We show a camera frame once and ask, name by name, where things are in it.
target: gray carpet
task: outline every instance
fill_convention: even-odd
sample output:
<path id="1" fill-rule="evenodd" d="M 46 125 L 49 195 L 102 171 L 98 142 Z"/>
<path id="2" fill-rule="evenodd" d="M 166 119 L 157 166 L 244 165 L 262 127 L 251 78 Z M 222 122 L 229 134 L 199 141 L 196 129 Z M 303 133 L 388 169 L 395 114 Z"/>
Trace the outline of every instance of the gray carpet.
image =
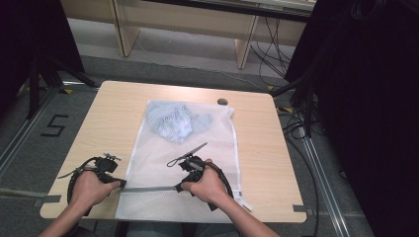
<path id="1" fill-rule="evenodd" d="M 267 85 L 259 76 L 230 74 L 243 78 L 254 85 L 237 81 L 220 73 L 205 72 L 195 69 L 180 69 L 167 66 L 158 66 L 149 63 L 129 62 L 112 59 L 99 59 L 82 57 L 86 73 L 95 81 L 101 83 L 105 79 L 122 80 L 130 82 L 143 82 L 166 85 L 179 85 L 190 87 L 204 87 L 227 89 L 237 91 L 264 92 Z M 74 80 L 66 73 L 60 73 L 64 80 Z M 265 78 L 274 85 L 284 85 L 284 81 L 276 78 Z M 96 92 L 86 86 L 73 86 L 72 93 L 57 94 L 47 106 L 41 120 L 26 141 L 25 146 L 18 153 L 14 162 L 0 180 L 0 189 L 33 192 L 46 194 L 53 183 L 56 174 L 66 153 L 68 152 L 77 131 L 85 118 Z M 288 107 L 292 92 L 285 93 L 275 100 L 277 107 Z M 0 151 L 3 151 L 14 134 L 25 120 L 25 109 L 28 104 L 28 91 L 24 93 L 11 106 L 9 113 L 1 118 Z M 54 115 L 66 115 L 68 118 L 57 118 L 56 124 L 64 125 L 65 129 L 58 137 L 42 136 L 43 133 L 56 133 L 57 128 L 47 127 Z M 290 117 L 281 117 L 283 127 L 287 126 Z M 313 128 L 317 133 L 322 133 L 321 124 Z M 327 136 L 313 133 L 315 143 L 322 165 L 329 179 L 330 185 L 344 212 L 352 236 L 374 236 L 362 211 L 354 197 L 347 181 L 339 175 L 340 165 L 337 157 L 329 145 Z M 304 153 L 301 140 L 295 144 Z M 315 210 L 315 196 L 312 180 L 307 167 L 295 149 L 289 145 L 295 175 L 300 188 L 301 196 L 306 209 Z M 320 219 L 318 236 L 336 236 L 335 229 L 330 220 L 327 208 L 321 197 Z M 0 195 L 0 236 L 36 236 L 49 223 L 40 217 L 39 202 L 30 197 L 7 197 Z M 82 226 L 93 229 L 94 221 L 83 220 Z M 315 225 L 315 215 L 310 214 L 307 221 L 302 224 L 274 224 L 270 223 L 275 231 L 282 236 L 312 235 Z M 96 233 L 98 236 L 114 236 L 117 226 L 116 221 L 100 220 Z"/>

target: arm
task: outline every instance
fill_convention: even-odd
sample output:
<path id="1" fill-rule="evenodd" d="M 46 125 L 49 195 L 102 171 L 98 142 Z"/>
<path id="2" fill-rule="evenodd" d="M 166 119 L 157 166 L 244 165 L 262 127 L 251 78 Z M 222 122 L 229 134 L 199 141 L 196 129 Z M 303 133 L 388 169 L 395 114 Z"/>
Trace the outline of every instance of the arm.
<path id="1" fill-rule="evenodd" d="M 44 236 L 62 236 L 81 219 L 84 213 L 95 204 L 100 203 L 120 182 L 103 184 L 95 173 L 84 171 L 73 189 L 70 204 L 42 233 Z"/>
<path id="2" fill-rule="evenodd" d="M 202 201 L 218 206 L 244 236 L 279 236 L 231 198 L 216 171 L 209 166 L 206 166 L 203 177 L 197 183 L 183 183 L 182 189 L 191 192 Z"/>

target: black wire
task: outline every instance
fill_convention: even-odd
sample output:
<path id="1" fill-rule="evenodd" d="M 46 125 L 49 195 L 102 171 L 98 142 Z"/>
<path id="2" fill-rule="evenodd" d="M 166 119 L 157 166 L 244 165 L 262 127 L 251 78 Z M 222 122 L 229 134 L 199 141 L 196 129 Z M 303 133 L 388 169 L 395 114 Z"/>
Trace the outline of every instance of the black wire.
<path id="1" fill-rule="evenodd" d="M 233 195 L 233 191 L 231 189 L 231 185 L 228 182 L 227 178 L 225 177 L 224 173 L 222 172 L 221 169 L 218 168 L 218 166 L 216 166 L 215 164 L 213 164 L 212 162 L 204 162 L 206 165 L 210 166 L 213 170 L 215 170 L 218 173 L 218 177 L 222 180 L 222 182 L 224 183 L 228 194 L 234 199 L 234 195 Z"/>
<path id="2" fill-rule="evenodd" d="M 179 158 L 173 159 L 173 160 L 169 161 L 169 162 L 166 164 L 166 166 L 167 166 L 167 167 L 173 167 L 173 166 L 175 166 L 175 165 L 178 163 L 178 161 L 180 161 L 180 160 L 182 160 L 182 159 L 186 159 L 186 157 L 179 157 Z"/>
<path id="3" fill-rule="evenodd" d="M 290 129 L 291 126 L 296 125 L 296 124 L 301 124 L 301 122 L 300 121 L 296 121 L 296 122 L 294 122 L 292 124 L 288 124 L 286 127 L 283 128 L 283 132 L 289 132 L 288 129 Z"/>
<path id="4" fill-rule="evenodd" d="M 256 45 L 258 46 L 258 49 L 261 51 L 261 52 L 264 52 L 263 50 L 262 50 L 262 48 L 260 47 L 260 45 L 259 45 L 259 43 L 258 42 L 256 42 Z M 270 57 L 270 58 L 272 58 L 272 59 L 275 59 L 275 60 L 281 60 L 280 58 L 277 58 L 277 57 L 275 57 L 275 56 L 271 56 L 271 55 L 267 55 L 268 57 Z"/>
<path id="5" fill-rule="evenodd" d="M 273 71 L 275 71 L 277 74 L 279 74 L 280 76 L 284 77 L 284 73 L 282 71 L 280 71 L 277 67 L 275 67 L 270 61 L 268 61 L 267 59 L 265 59 L 263 56 L 261 56 L 258 52 L 256 52 L 255 48 L 253 48 L 253 46 L 251 45 L 250 48 L 252 48 L 253 52 L 256 54 L 256 56 L 261 60 L 261 64 L 259 65 L 259 76 L 262 77 L 261 75 L 261 67 L 262 67 L 262 62 L 264 62 L 266 65 L 268 65 Z"/>
<path id="6" fill-rule="evenodd" d="M 283 59 L 282 59 L 282 57 L 281 57 L 281 50 L 280 50 L 280 47 L 278 46 L 278 36 L 279 36 L 279 33 L 278 33 L 278 27 L 280 26 L 280 20 L 279 19 L 277 19 L 277 24 L 276 24 L 276 30 L 275 30 L 275 33 L 274 33 L 274 35 L 272 35 L 272 31 L 271 31 L 271 28 L 269 27 L 269 23 L 268 23 L 268 18 L 265 18 L 265 22 L 266 22 L 266 25 L 267 25 L 267 27 L 268 27 L 268 31 L 269 31 L 269 34 L 270 34 L 270 36 L 271 36 L 271 40 L 272 40 L 272 42 L 271 43 L 273 43 L 274 44 L 274 47 L 275 47 L 275 49 L 277 50 L 277 54 L 278 54 L 278 57 L 279 57 L 279 59 L 280 59 L 280 65 L 281 65 L 281 67 L 282 67 L 282 69 L 283 69 L 283 72 L 284 72 L 284 74 L 285 73 L 287 73 L 287 68 L 286 68 L 286 66 L 284 65 L 284 61 L 283 61 Z"/>
<path id="7" fill-rule="evenodd" d="M 293 137 L 293 139 L 295 139 L 295 140 L 300 140 L 300 139 L 304 139 L 304 138 L 306 138 L 306 135 L 304 134 L 304 135 L 301 135 L 301 136 L 295 136 L 294 135 L 294 132 L 296 131 L 296 129 L 297 128 L 300 128 L 300 127 L 304 127 L 304 124 L 299 124 L 298 126 L 296 126 L 296 127 L 293 127 L 293 129 L 291 130 L 291 136 Z"/>
<path id="8" fill-rule="evenodd" d="M 81 173 L 81 171 L 83 170 L 83 168 L 89 163 L 89 162 L 91 162 L 92 160 L 97 160 L 98 159 L 98 157 L 93 157 L 93 158 L 90 158 L 90 159 L 88 159 L 87 161 L 85 161 L 80 167 L 78 167 L 78 168 L 76 168 L 75 170 L 73 170 L 72 172 L 70 172 L 70 173 L 68 173 L 68 174 L 66 174 L 66 175 L 63 175 L 63 176 L 60 176 L 60 177 L 57 177 L 57 179 L 62 179 L 62 178 L 65 178 L 65 177 L 67 177 L 67 176 L 69 176 L 69 175 L 71 175 L 71 174 L 73 174 L 73 173 Z"/>
<path id="9" fill-rule="evenodd" d="M 280 76 L 282 76 L 282 77 L 284 77 L 284 73 L 282 73 L 282 72 L 280 72 L 280 70 L 277 68 L 277 67 L 275 67 L 274 65 L 272 65 L 270 62 L 268 62 L 268 60 L 266 60 L 265 59 L 265 57 L 268 55 L 268 51 L 269 51 L 269 49 L 271 49 L 271 46 L 272 46 L 272 44 L 273 45 L 275 45 L 274 44 L 274 39 L 272 38 L 272 34 L 271 34 L 271 44 L 269 44 L 269 47 L 268 47 L 268 49 L 264 52 L 264 55 L 263 55 L 263 57 L 262 58 L 260 58 L 259 56 L 259 58 L 261 59 L 261 63 L 260 63 L 260 65 L 259 65 L 259 76 L 262 78 L 262 75 L 261 75 L 261 68 L 262 68 L 262 62 L 265 62 L 265 64 L 269 64 L 270 65 L 270 67 L 275 71 L 275 72 L 277 72 Z"/>

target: black curtain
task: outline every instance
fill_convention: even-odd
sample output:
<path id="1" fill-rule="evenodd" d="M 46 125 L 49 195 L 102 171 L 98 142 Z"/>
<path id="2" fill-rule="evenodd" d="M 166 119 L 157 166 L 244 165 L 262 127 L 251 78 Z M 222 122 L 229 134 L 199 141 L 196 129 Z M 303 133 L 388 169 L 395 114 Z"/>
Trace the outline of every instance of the black curtain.
<path id="1" fill-rule="evenodd" d="M 407 2 L 387 0 L 377 18 L 354 21 L 312 82 L 327 133 L 376 236 L 412 236 L 419 225 L 419 15 Z M 314 14 L 339 12 L 335 0 L 317 4 Z M 289 79 L 311 63 L 328 31 L 307 26 Z"/>
<path id="2" fill-rule="evenodd" d="M 42 58 L 52 56 L 73 70 L 84 68 L 59 0 L 6 0 L 0 7 L 0 115 L 29 76 L 30 62 L 39 57 L 39 73 L 55 68 Z"/>

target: black cable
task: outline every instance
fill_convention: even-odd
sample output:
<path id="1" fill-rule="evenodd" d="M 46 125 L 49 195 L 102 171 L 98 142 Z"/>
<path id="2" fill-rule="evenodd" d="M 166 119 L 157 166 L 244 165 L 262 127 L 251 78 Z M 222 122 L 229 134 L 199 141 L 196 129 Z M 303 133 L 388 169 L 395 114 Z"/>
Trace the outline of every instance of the black cable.
<path id="1" fill-rule="evenodd" d="M 218 177 L 222 180 L 222 183 L 225 185 L 225 188 L 227 189 L 228 194 L 234 199 L 233 191 L 231 189 L 231 185 L 228 182 L 227 178 L 225 177 L 224 173 L 221 169 L 218 168 L 215 164 L 212 162 L 204 162 L 206 165 L 210 166 L 213 170 L 215 170 L 218 173 Z"/>
<path id="2" fill-rule="evenodd" d="M 266 22 L 266 26 L 268 27 L 269 35 L 271 36 L 271 40 L 272 40 L 271 43 L 274 44 L 274 47 L 277 50 L 277 54 L 278 54 L 278 57 L 280 59 L 280 65 L 281 65 L 281 67 L 283 69 L 284 74 L 286 74 L 288 69 L 284 65 L 284 61 L 283 61 L 283 59 L 281 57 L 281 50 L 280 50 L 280 47 L 278 46 L 278 41 L 279 41 L 278 40 L 278 36 L 279 36 L 278 27 L 280 26 L 280 20 L 277 19 L 276 30 L 275 30 L 274 35 L 272 35 L 271 28 L 269 27 L 268 18 L 265 18 L 265 22 Z"/>
<path id="3" fill-rule="evenodd" d="M 261 51 L 261 52 L 264 52 L 263 50 L 262 50 L 262 48 L 259 46 L 259 43 L 258 42 L 256 42 L 256 45 L 258 46 L 258 49 Z M 272 59 L 275 59 L 275 60 L 281 60 L 280 58 L 277 58 L 277 57 L 275 57 L 275 56 L 271 56 L 271 55 L 267 55 L 268 57 L 270 57 L 270 58 L 272 58 Z"/>
<path id="4" fill-rule="evenodd" d="M 290 127 L 293 126 L 293 125 L 296 125 L 296 124 L 301 124 L 301 122 L 300 121 L 296 121 L 296 122 L 294 122 L 292 124 L 288 124 L 286 127 L 283 128 L 283 132 L 289 132 Z"/>
<path id="5" fill-rule="evenodd" d="M 304 127 L 304 124 L 299 124 L 298 126 L 293 127 L 293 129 L 291 130 L 291 136 L 293 137 L 293 139 L 295 139 L 295 140 L 300 140 L 300 139 L 304 139 L 304 138 L 306 138 L 305 133 L 304 133 L 304 135 L 301 135 L 301 136 L 295 136 L 295 135 L 294 135 L 294 132 L 295 132 L 298 128 L 301 128 L 301 127 Z"/>
<path id="6" fill-rule="evenodd" d="M 253 52 L 256 54 L 256 56 L 261 60 L 261 64 L 259 66 L 259 76 L 261 76 L 261 66 L 262 66 L 262 62 L 264 62 L 266 65 L 268 65 L 272 70 L 274 70 L 277 74 L 279 74 L 280 76 L 284 77 L 284 73 L 282 71 L 280 71 L 277 67 L 275 67 L 270 61 L 268 61 L 267 59 L 265 59 L 263 56 L 261 56 L 258 52 L 256 52 L 255 48 L 253 48 L 253 46 L 250 46 L 250 48 L 252 48 Z"/>

